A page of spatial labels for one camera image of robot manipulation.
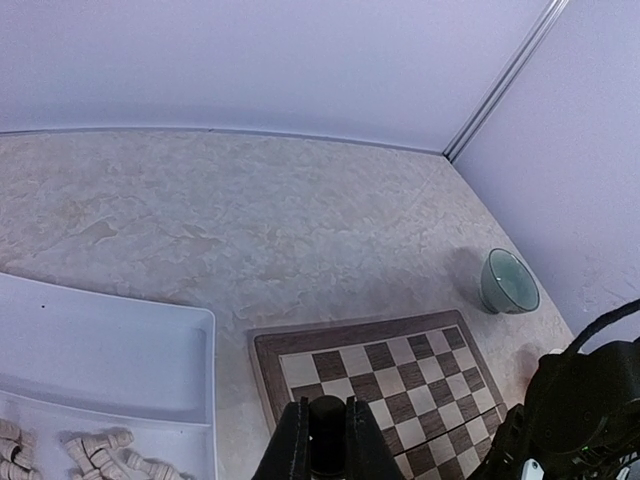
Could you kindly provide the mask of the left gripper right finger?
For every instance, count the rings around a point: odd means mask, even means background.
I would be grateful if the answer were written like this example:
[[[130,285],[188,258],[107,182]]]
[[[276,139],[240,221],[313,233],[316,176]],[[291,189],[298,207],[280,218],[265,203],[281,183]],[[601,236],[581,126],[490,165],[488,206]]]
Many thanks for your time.
[[[404,480],[371,408],[355,396],[346,403],[345,478]]]

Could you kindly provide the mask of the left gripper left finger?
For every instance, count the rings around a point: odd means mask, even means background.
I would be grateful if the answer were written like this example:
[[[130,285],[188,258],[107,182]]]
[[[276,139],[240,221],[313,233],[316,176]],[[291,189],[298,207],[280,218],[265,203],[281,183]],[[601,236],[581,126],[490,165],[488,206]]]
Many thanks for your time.
[[[254,473],[254,480],[310,479],[309,401],[289,402]]]

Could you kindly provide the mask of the wooden chess board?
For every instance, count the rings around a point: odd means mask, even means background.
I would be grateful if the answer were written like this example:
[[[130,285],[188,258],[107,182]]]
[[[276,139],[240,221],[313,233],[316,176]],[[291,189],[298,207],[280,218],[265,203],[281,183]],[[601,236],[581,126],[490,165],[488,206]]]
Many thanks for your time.
[[[506,405],[461,313],[278,333],[250,341],[270,424],[322,395],[366,401],[407,479],[465,479]]]

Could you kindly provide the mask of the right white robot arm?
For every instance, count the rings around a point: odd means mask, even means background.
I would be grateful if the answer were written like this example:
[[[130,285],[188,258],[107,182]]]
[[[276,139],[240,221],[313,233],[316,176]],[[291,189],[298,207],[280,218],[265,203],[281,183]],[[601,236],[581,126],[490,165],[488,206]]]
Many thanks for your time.
[[[639,344],[614,341],[560,371],[547,354],[474,479],[626,479],[639,460]]]

